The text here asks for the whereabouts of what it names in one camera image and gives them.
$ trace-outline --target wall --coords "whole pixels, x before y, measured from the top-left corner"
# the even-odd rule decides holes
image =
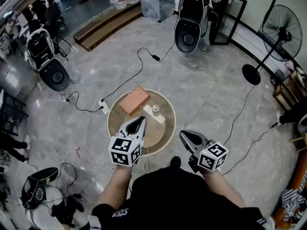
[[[249,25],[255,31],[260,27],[263,17],[270,7],[272,0],[247,0],[248,3],[242,15],[241,21]],[[303,43],[300,52],[295,57],[298,64],[307,72],[307,0],[277,0],[275,4],[282,4],[289,7],[298,17],[303,32]]]

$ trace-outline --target marble floor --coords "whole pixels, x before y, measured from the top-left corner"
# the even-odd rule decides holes
[[[76,45],[69,55],[70,65],[81,73],[81,81],[71,84],[64,91],[70,94],[79,91],[79,108],[97,109],[98,100],[114,91],[141,67],[136,52],[147,47],[152,54],[163,57],[174,40],[173,16],[162,23],[139,18],[125,26],[91,52]],[[182,159],[182,168],[188,166],[190,154],[181,144],[178,134],[182,129],[202,132],[208,138],[224,143],[229,137],[232,122],[243,107],[252,86],[241,73],[243,64],[256,62],[236,46],[211,46],[208,51],[197,52],[185,58],[176,47],[162,62],[152,59],[145,50],[140,51],[144,62],[141,73],[127,82],[106,99],[109,107],[114,101],[137,85],[160,92],[174,107],[177,117],[175,135],[161,152],[144,158],[134,167],[131,183],[146,171],[166,167],[174,155]],[[273,87],[265,70],[261,71],[261,83],[247,98],[244,111],[236,120],[232,137],[226,144],[229,156],[222,167],[227,172],[243,158],[252,141],[275,123],[275,114],[280,106],[272,96]],[[28,119],[22,123],[20,136],[31,137],[30,163],[39,170],[57,167],[68,151],[77,148],[91,156],[97,166],[111,169],[107,148],[110,138],[106,129],[107,116],[78,111],[74,96],[69,103],[61,100],[60,94],[47,87],[35,88],[27,101]],[[271,129],[254,144],[250,153],[225,177],[243,196],[246,205],[259,207],[263,215],[270,215],[292,175],[297,153],[288,140],[292,127],[285,125]],[[85,157],[76,153],[67,156],[77,170],[77,180],[69,187],[69,193],[79,193],[87,199],[83,203],[86,213],[94,207],[98,195],[108,183],[112,172],[95,168]],[[27,229],[24,210],[17,204],[21,188],[35,168],[13,160],[8,174],[12,191],[8,208],[20,229]],[[62,174],[54,183],[66,194],[66,187],[75,177],[69,165],[63,165]],[[84,215],[76,216],[80,225],[87,221]]]

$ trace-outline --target black pants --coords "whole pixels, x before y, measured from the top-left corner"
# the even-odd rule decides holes
[[[279,118],[281,124],[299,122],[301,118],[307,114],[307,97],[296,103],[293,108],[286,111],[284,115]]]
[[[11,154],[14,158],[20,160],[21,162],[24,162],[26,158],[21,155],[16,149],[26,149],[27,143],[25,142],[19,142],[12,137],[5,135],[3,133],[0,133],[0,149],[7,151],[9,154]]]

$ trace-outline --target fan base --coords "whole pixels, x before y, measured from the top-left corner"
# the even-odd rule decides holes
[[[249,81],[251,84],[258,85],[260,83],[261,80],[260,74],[256,70],[256,68],[254,68],[252,65],[245,64],[242,68],[242,72],[245,79]]]

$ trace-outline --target white robot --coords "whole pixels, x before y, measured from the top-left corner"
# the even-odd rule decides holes
[[[203,134],[192,130],[182,130],[179,137],[185,148],[192,153],[189,166],[195,173],[200,167],[215,171],[225,162],[228,149],[220,142],[209,140]]]
[[[109,155],[112,163],[131,167],[141,156],[146,118],[139,116],[122,124],[111,138]]]

